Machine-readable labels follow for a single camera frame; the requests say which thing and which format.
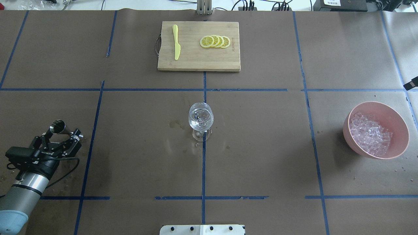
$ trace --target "ice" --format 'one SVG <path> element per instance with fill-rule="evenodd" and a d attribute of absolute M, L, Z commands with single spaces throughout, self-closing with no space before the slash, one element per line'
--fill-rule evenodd
<path fill-rule="evenodd" d="M 356 113 L 349 124 L 354 141 L 367 153 L 383 157 L 390 146 L 393 133 L 379 125 L 374 115 Z"/>

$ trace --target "wine glass base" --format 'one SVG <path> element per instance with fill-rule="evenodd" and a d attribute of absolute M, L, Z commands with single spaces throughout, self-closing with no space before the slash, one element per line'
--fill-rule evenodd
<path fill-rule="evenodd" d="M 205 140 L 208 140 L 210 135 L 212 134 L 212 129 L 207 129 L 206 131 L 193 130 L 192 136 L 195 140 L 199 142 L 203 142 L 205 134 L 206 134 Z"/>

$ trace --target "knife handle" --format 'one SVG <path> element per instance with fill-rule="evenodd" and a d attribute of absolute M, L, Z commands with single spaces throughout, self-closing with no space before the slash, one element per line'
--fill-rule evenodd
<path fill-rule="evenodd" d="M 178 35 L 178 26 L 173 25 L 173 35 L 174 35 L 174 42 L 177 43 L 177 35 Z"/>

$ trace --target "white bracket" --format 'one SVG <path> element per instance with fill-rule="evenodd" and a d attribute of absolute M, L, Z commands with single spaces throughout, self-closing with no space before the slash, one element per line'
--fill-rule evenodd
<path fill-rule="evenodd" d="M 212 0 L 197 0 L 198 15 L 212 15 Z"/>
<path fill-rule="evenodd" d="M 165 225 L 160 235 L 245 235 L 244 225 Z"/>

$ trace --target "bowl rim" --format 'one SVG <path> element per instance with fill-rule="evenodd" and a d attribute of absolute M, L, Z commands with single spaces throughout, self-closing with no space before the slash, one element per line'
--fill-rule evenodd
<path fill-rule="evenodd" d="M 388 107 L 388 108 L 390 108 L 390 109 L 392 109 L 396 114 L 398 114 L 399 115 L 399 117 L 402 119 L 402 121 L 403 121 L 403 123 L 405 124 L 405 126 L 406 126 L 406 130 L 408 131 L 408 143 L 406 144 L 406 147 L 405 147 L 405 149 L 399 154 L 399 155 L 397 155 L 397 156 L 394 156 L 394 157 L 391 157 L 391 158 L 381 158 L 381 157 L 376 157 L 376 156 L 374 156 L 374 155 L 371 155 L 370 153 L 368 153 L 368 152 L 366 152 L 366 151 L 364 151 L 364 149 L 362 149 L 361 147 L 360 147 L 360 145 L 359 144 L 357 144 L 357 142 L 354 140 L 354 138 L 353 138 L 353 136 L 351 135 L 351 130 L 350 130 L 350 117 L 351 117 L 351 114 L 353 113 L 353 111 L 358 107 L 358 106 L 360 106 L 360 105 L 362 105 L 362 104 L 365 104 L 365 103 L 378 103 L 378 104 L 382 104 L 382 105 L 384 105 L 384 106 L 386 106 L 386 107 Z M 378 101 L 366 101 L 366 102 L 362 102 L 362 103 L 359 103 L 358 105 L 356 105 L 354 108 L 352 108 L 351 109 L 351 111 L 350 111 L 350 113 L 348 114 L 348 117 L 347 117 L 347 125 L 348 125 L 348 132 L 350 133 L 350 139 L 351 140 L 353 140 L 353 142 L 363 151 L 363 153 L 365 153 L 365 154 L 367 154 L 368 156 L 370 156 L 370 157 L 372 157 L 372 158 L 377 158 L 377 159 L 383 159 L 383 160 L 388 160 L 388 159 L 394 159 L 394 158 L 397 158 L 397 157 L 399 157 L 399 156 L 401 156 L 407 149 L 408 149 L 408 146 L 409 146 L 409 138 L 410 138 L 410 135 L 409 135 L 409 128 L 408 128 L 408 125 L 406 125 L 406 122 L 405 122 L 405 120 L 403 119 L 403 117 L 396 111 L 396 110 L 394 110 L 392 107 L 390 107 L 389 105 L 387 105 L 387 104 L 384 104 L 384 103 L 381 103 L 381 102 L 378 102 Z"/>

